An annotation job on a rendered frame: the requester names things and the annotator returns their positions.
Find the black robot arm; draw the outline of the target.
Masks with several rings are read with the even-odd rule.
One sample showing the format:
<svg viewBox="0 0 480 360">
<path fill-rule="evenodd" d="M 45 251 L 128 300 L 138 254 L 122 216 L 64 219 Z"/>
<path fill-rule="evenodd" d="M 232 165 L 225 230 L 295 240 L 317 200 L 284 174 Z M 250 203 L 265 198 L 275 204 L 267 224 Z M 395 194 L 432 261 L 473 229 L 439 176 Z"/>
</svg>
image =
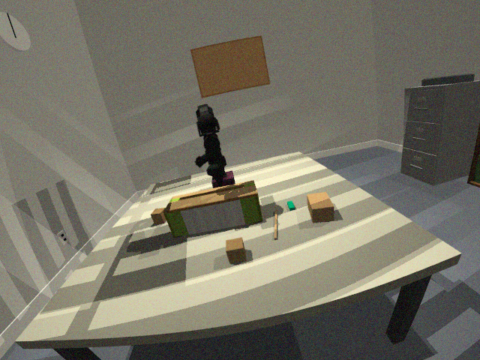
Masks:
<svg viewBox="0 0 480 360">
<path fill-rule="evenodd" d="M 216 152 L 220 147 L 218 135 L 216 134 L 220 130 L 218 120 L 214 117 L 212 108 L 208 104 L 200 105 L 197 108 L 197 130 L 200 137 L 204 136 L 203 139 L 205 151 Z M 207 161 L 209 162 L 210 159 L 209 156 L 205 153 L 204 155 L 197 157 L 195 163 L 200 168 Z"/>
</svg>

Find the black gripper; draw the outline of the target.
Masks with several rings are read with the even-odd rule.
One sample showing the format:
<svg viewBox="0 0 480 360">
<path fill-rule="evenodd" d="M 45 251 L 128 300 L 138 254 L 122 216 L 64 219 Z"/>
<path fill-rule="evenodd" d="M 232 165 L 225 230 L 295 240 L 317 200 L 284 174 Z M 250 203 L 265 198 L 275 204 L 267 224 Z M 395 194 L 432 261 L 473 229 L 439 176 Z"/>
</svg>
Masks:
<svg viewBox="0 0 480 360">
<path fill-rule="evenodd" d="M 208 168 L 206 170 L 208 176 L 214 177 L 219 188 L 222 187 L 224 177 L 225 157 L 221 154 L 221 147 L 215 152 L 205 152 L 210 161 L 208 162 Z M 211 165 L 210 165 L 211 164 Z"/>
</svg>

